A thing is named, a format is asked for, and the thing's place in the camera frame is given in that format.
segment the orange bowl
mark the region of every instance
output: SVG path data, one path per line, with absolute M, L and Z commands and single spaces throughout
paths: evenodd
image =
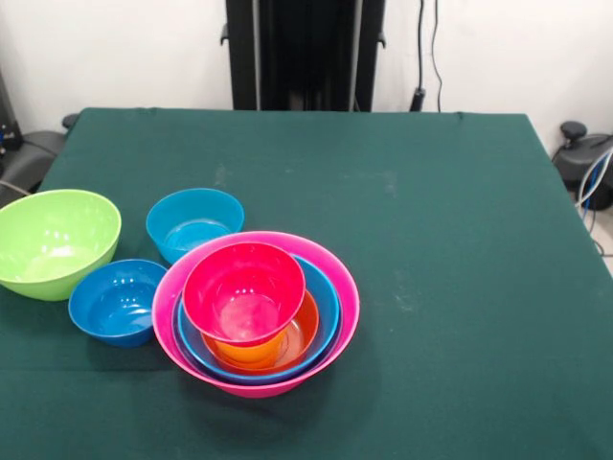
M 317 335 L 319 327 L 319 311 L 315 299 L 309 292 L 305 292 L 298 313 L 282 332 L 282 341 L 279 352 L 267 356 L 260 361 L 249 363 L 239 362 L 224 355 L 219 343 L 206 335 L 202 335 L 205 345 L 213 356 L 219 361 L 219 365 L 228 372 L 243 374 L 245 376 L 262 376 L 276 374 L 294 367 L 303 360 L 308 347 Z
M 259 365 L 259 363 L 263 361 L 275 362 L 279 356 L 284 337 L 285 329 L 267 342 L 253 347 L 238 347 L 211 338 L 209 340 L 215 343 L 219 354 L 222 355 L 224 359 L 237 362 L 239 365 L 245 367 L 252 367 L 253 365 Z

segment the green bowl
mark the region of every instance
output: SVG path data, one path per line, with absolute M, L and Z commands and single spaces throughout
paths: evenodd
M 117 207 L 84 190 L 30 195 L 0 209 L 0 285 L 40 300 L 65 300 L 108 264 L 122 229 Z

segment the white wall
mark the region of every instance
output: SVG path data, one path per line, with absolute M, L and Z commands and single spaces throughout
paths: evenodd
M 425 109 L 434 109 L 424 27 Z M 613 130 L 613 2 L 440 0 L 443 110 L 527 112 L 549 150 L 557 126 Z M 387 0 L 375 110 L 417 84 L 418 0 Z M 231 108 L 224 0 L 0 0 L 0 65 L 24 130 L 84 106 Z
M 440 0 L 436 57 L 443 111 L 528 113 L 549 152 L 558 126 L 578 119 L 613 131 L 611 0 Z M 430 60 L 433 0 L 424 27 L 426 101 L 438 83 Z M 388 47 L 378 58 L 375 110 L 405 109 L 418 81 L 418 0 L 387 0 Z
M 25 131 L 85 106 L 231 108 L 224 0 L 0 0 L 0 65 Z

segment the blue bowl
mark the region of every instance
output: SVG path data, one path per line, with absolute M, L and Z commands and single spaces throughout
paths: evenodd
M 237 233 L 245 212 L 231 195 L 215 189 L 189 189 L 158 201 L 147 215 L 147 232 L 160 254 L 174 264 L 203 242 Z
M 132 259 L 105 265 L 87 275 L 73 290 L 68 313 L 86 334 L 123 348 L 143 345 L 153 337 L 151 304 L 166 269 Z
M 315 299 L 319 310 L 319 328 L 313 342 L 305 353 L 305 359 L 290 369 L 267 376 L 243 376 L 227 372 L 219 366 L 216 358 L 206 347 L 200 331 L 190 322 L 185 313 L 183 302 L 180 302 L 177 306 L 177 329 L 180 337 L 178 341 L 182 342 L 188 353 L 199 362 L 200 366 L 198 367 L 204 367 L 206 369 L 204 372 L 213 374 L 219 379 L 231 383 L 266 385 L 288 380 L 303 373 L 325 355 L 325 351 L 329 348 L 338 330 L 340 304 L 336 290 L 328 277 L 319 268 L 299 257 L 296 257 L 296 260 L 305 273 L 306 289 Z

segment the floor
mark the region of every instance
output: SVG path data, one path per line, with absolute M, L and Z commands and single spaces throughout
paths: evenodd
M 593 216 L 594 212 L 589 211 L 585 217 L 585 227 L 588 230 L 592 226 Z M 613 207 L 596 213 L 592 238 L 602 246 L 604 254 L 612 256 L 604 257 L 603 260 L 613 276 Z

